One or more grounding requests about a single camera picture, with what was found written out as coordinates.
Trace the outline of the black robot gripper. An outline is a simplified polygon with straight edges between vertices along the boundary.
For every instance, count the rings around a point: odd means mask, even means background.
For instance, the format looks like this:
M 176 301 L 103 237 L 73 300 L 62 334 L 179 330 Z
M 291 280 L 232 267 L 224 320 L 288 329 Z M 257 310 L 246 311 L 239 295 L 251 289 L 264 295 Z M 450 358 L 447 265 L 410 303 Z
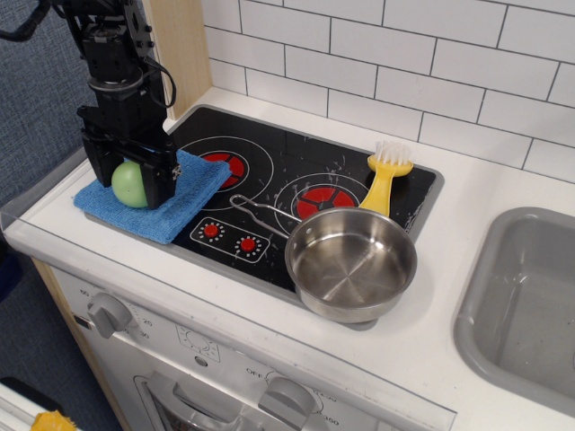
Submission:
M 161 78 L 130 78 L 119 83 L 88 80 L 96 95 L 95 107 L 83 106 L 77 113 L 84 121 L 84 150 L 97 180 L 111 186 L 115 170 L 124 156 L 142 157 L 141 175 L 149 209 L 157 209 L 176 190 L 181 174 L 176 149 L 164 132 L 166 99 Z

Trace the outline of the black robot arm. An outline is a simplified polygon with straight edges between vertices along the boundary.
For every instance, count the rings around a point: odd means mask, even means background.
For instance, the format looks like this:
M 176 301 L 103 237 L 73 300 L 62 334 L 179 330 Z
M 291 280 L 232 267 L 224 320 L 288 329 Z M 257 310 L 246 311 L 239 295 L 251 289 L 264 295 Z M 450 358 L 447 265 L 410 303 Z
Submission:
M 176 91 L 168 70 L 154 60 L 152 28 L 133 1 L 54 1 L 89 69 L 97 104 L 81 106 L 84 150 L 97 180 L 111 185 L 126 160 L 139 165 L 151 209 L 173 197 L 181 168 L 176 146 L 163 129 Z

